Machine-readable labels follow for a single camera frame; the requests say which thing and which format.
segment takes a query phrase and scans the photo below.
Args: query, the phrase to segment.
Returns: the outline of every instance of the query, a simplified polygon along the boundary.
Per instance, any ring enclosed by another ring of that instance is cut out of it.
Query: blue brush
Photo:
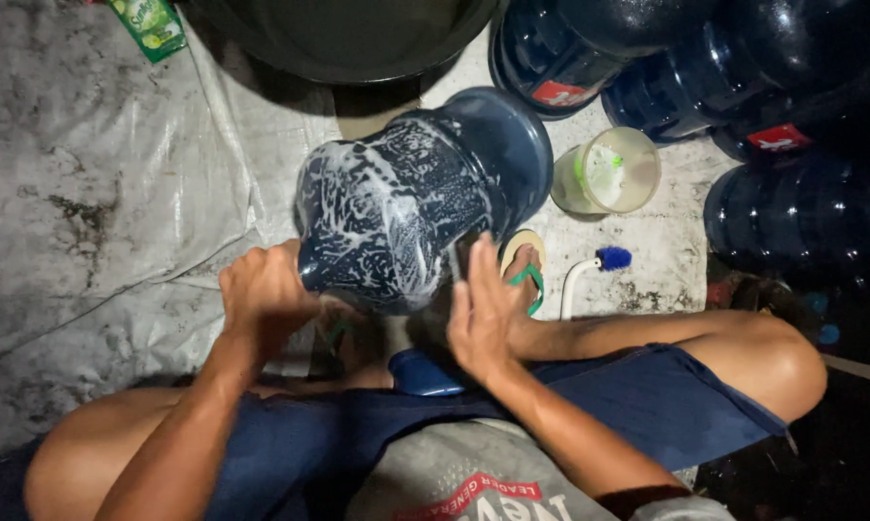
[[[596,250],[595,259],[584,260],[574,264],[564,279],[564,296],[560,303],[560,319],[570,320],[573,316],[573,292],[577,286],[577,278],[590,267],[599,268],[603,272],[614,272],[631,266],[631,252],[623,247],[600,247]]]
[[[604,272],[611,272],[631,266],[631,252],[624,247],[600,247],[596,250],[596,258],[603,263],[600,269]]]

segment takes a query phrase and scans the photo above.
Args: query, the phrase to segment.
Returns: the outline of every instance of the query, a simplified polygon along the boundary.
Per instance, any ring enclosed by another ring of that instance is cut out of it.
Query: clear plastic cup
[[[628,213],[647,204],[658,184],[657,147],[639,130],[614,127],[555,162],[551,197],[566,211]]]

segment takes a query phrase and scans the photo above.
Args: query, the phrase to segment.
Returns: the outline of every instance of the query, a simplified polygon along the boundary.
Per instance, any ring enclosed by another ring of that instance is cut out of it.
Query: brush handle
[[[573,316],[573,292],[577,287],[577,279],[589,268],[602,268],[603,262],[596,257],[582,262],[577,262],[570,268],[567,278],[564,279],[564,297],[560,302],[560,320],[570,320]]]

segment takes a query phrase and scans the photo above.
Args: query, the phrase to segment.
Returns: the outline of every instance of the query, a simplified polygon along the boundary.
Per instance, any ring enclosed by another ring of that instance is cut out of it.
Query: red logo on shirt
[[[551,107],[573,107],[596,96],[597,92],[599,92],[598,88],[587,90],[548,80],[542,83],[531,97]]]
[[[793,148],[811,145],[811,138],[798,132],[791,123],[779,125],[747,136],[755,147],[766,152],[785,152]]]
[[[450,520],[455,515],[464,512],[467,505],[475,500],[477,495],[487,490],[497,491],[511,498],[526,498],[534,501],[539,501],[542,498],[542,491],[538,488],[538,483],[500,481],[488,474],[477,472],[475,475],[464,480],[464,483],[447,499],[422,508],[394,512],[394,521]]]

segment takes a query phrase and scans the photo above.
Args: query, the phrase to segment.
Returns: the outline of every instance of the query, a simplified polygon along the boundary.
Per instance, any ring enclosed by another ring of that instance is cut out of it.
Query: left hand
[[[496,256],[496,246],[483,233],[470,249],[467,282],[454,283],[448,322],[454,358],[481,385],[496,371],[518,364],[507,341],[516,289],[503,282]]]
[[[253,247],[219,273],[226,322],[208,361],[255,381],[294,331],[319,313],[297,272],[300,241]]]

